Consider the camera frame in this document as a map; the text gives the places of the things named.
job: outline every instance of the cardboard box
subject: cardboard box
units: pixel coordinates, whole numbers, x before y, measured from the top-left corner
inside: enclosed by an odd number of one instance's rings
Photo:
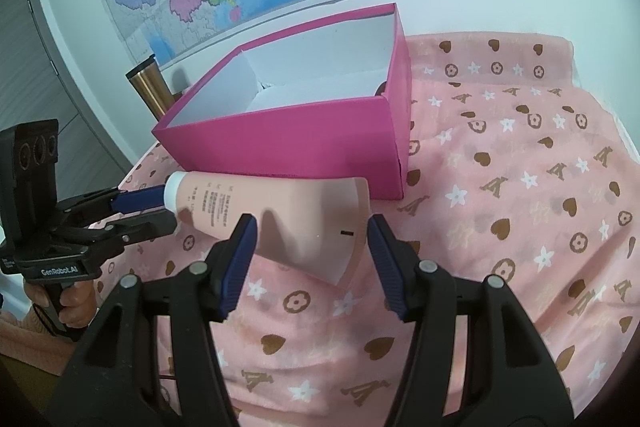
[[[411,80],[396,5],[355,10],[236,48],[153,134],[187,171],[360,176],[372,199],[399,200]]]

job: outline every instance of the gold tumbler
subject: gold tumbler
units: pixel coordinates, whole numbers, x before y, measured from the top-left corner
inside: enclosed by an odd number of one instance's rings
[[[159,121],[174,105],[175,97],[162,77],[155,55],[129,71],[127,78],[156,120]]]

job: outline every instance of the logo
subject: logo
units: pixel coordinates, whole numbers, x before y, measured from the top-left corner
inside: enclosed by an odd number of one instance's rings
[[[77,266],[65,266],[63,268],[51,268],[50,270],[40,270],[44,277],[52,277],[54,275],[67,275],[70,273],[79,273]]]

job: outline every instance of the door frame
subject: door frame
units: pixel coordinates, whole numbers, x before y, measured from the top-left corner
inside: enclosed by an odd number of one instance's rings
[[[84,99],[84,96],[82,96],[82,92],[80,91],[78,85],[73,80],[71,73],[69,73],[65,61],[60,54],[60,50],[58,49],[56,41],[51,34],[51,30],[49,29],[49,24],[47,23],[47,18],[44,15],[44,10],[42,9],[40,0],[28,1],[31,5],[33,21],[35,22],[36,29],[38,30],[38,33],[40,35],[40,40],[42,41],[42,45],[44,46],[47,55],[49,55],[49,60],[51,60],[52,64],[56,68],[56,71],[58,72],[58,78],[60,79],[62,87],[65,89],[66,93],[69,95],[69,98],[76,106],[79,116],[87,124],[98,142],[100,142],[100,144],[107,151],[107,154],[109,154],[114,162],[116,162],[116,165],[118,165],[118,167],[120,167],[126,174],[126,172],[129,172],[129,170],[132,168],[132,164],[124,155],[122,150],[120,150],[120,148],[113,141],[109,133],[107,133],[106,129],[102,126],[98,118],[95,116],[94,112],[91,110],[91,107]]]

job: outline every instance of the screw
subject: screw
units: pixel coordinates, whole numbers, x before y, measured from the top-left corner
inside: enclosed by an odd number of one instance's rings
[[[204,261],[196,261],[196,263],[192,263],[189,266],[189,271],[194,275],[201,275],[206,272],[207,269],[209,269],[209,267],[207,266],[207,263],[204,263]]]
[[[122,286],[123,288],[133,288],[133,286],[135,286],[136,284],[138,284],[138,277],[131,273],[120,279],[120,286]]]
[[[486,280],[489,283],[491,288],[500,289],[504,286],[504,279],[502,277],[498,277],[497,275],[490,275]]]
[[[429,259],[424,259],[418,264],[418,268],[425,273],[434,273],[438,269],[438,265]]]

